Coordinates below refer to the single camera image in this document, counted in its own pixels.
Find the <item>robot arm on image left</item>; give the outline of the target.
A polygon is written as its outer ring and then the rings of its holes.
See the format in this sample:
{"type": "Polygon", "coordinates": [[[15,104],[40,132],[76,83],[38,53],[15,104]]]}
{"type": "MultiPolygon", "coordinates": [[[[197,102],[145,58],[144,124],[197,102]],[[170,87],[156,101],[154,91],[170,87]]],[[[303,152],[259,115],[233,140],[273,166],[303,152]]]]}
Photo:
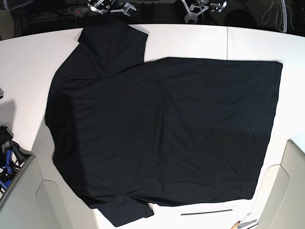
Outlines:
{"type": "Polygon", "coordinates": [[[130,10],[137,11],[136,7],[128,2],[117,2],[116,0],[88,0],[88,8],[99,14],[122,13],[128,17],[130,10]]]}

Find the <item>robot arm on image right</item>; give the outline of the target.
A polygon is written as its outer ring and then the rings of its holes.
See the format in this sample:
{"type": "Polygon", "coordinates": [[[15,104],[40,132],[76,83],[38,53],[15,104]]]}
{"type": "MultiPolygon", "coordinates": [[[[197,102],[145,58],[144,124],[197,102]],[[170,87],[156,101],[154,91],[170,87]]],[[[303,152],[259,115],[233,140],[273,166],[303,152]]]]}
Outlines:
{"type": "Polygon", "coordinates": [[[186,15],[184,22],[186,24],[190,22],[198,22],[198,17],[202,16],[204,20],[204,13],[208,10],[211,12],[220,13],[227,6],[227,0],[195,0],[194,3],[188,5],[185,0],[181,0],[184,8],[186,9],[186,15]]]}

